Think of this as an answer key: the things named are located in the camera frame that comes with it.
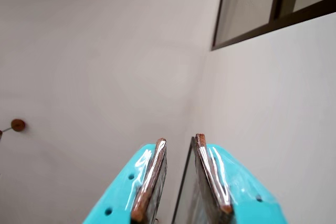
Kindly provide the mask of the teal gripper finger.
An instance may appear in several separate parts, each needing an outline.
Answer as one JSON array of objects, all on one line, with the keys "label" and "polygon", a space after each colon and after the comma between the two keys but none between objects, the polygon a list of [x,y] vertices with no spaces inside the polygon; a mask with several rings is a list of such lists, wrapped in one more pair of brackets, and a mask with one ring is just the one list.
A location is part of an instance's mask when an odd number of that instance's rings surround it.
[{"label": "teal gripper finger", "polygon": [[197,182],[208,223],[286,223],[280,204],[232,154],[194,137]]},{"label": "teal gripper finger", "polygon": [[84,223],[156,223],[166,178],[166,139],[141,147],[105,190]]}]

